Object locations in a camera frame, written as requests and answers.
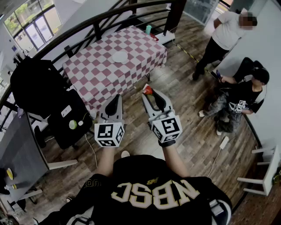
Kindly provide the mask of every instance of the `black pants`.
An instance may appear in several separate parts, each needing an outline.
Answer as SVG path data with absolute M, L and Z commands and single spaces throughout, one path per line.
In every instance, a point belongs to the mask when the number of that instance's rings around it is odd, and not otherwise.
M 206 47 L 203 58 L 196 65 L 196 72 L 198 72 L 200 74 L 204 74 L 204 68 L 207 66 L 207 64 L 214 62 L 216 60 L 219 60 L 219 59 L 221 60 L 227 52 L 229 52 L 229 51 L 221 48 L 213 40 L 213 38 L 211 38 Z

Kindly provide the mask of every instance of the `person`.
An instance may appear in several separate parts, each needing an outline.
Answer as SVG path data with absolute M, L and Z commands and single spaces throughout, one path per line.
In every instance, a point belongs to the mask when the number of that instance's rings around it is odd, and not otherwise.
M 96 173 L 40 225 L 226 225 L 232 208 L 227 195 L 207 177 L 190 177 L 174 140 L 159 144 L 165 161 L 125 152 L 114 163 L 115 148 L 103 148 Z
M 269 73 L 265 68 L 254 69 L 249 81 L 243 81 L 240 76 L 236 78 L 221 76 L 221 82 L 233 84 L 232 88 L 221 88 L 223 94 L 210 104 L 207 110 L 201 110 L 198 115 L 200 117 L 211 116 L 226 110 L 229 113 L 229 122 L 219 120 L 216 133 L 220 136 L 222 132 L 236 132 L 243 114 L 251 115 L 260 109 L 264 102 L 260 96 L 263 86 L 268 81 Z
M 227 11 L 214 20 L 215 31 L 206 47 L 205 54 L 196 65 L 193 80 L 204 74 L 207 64 L 222 60 L 223 56 L 243 37 L 247 30 L 257 26 L 257 19 L 251 12 L 240 15 Z

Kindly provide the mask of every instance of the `black t-shirt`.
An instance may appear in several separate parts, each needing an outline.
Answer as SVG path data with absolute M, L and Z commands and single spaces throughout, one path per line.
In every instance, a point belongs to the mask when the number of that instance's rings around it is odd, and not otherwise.
M 238 104 L 240 100 L 246 101 L 247 107 L 256 113 L 263 104 L 263 100 L 259 103 L 255 103 L 261 92 L 262 91 L 253 92 L 251 81 L 242 82 L 233 85 L 233 88 L 228 91 L 228 101 L 235 104 Z
M 181 178 L 165 161 L 130 156 L 114 164 L 113 178 L 95 174 L 77 197 L 41 225 L 65 225 L 94 206 L 95 224 L 212 224 L 209 202 L 229 198 L 206 177 Z

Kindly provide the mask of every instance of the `glass door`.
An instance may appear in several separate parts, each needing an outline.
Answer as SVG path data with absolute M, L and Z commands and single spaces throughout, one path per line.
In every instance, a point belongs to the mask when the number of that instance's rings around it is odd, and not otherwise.
M 39 49 L 45 44 L 33 23 L 30 24 L 25 30 L 28 36 L 30 37 L 30 40 L 35 44 L 37 49 Z
M 184 12 L 206 25 L 214 12 L 219 0 L 187 0 Z
M 41 16 L 39 19 L 37 19 L 35 24 L 45 42 L 48 42 L 53 37 L 53 34 L 51 33 L 44 16 Z

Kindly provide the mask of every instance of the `yellow black tape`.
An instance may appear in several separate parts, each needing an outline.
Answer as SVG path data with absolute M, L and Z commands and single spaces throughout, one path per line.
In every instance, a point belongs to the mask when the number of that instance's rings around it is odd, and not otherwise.
M 189 55 L 191 58 L 193 58 L 197 63 L 199 62 L 199 60 L 197 60 L 194 56 L 192 56 L 191 54 L 189 54 L 187 51 L 185 51 L 180 45 L 175 44 L 179 49 L 181 49 L 185 54 Z

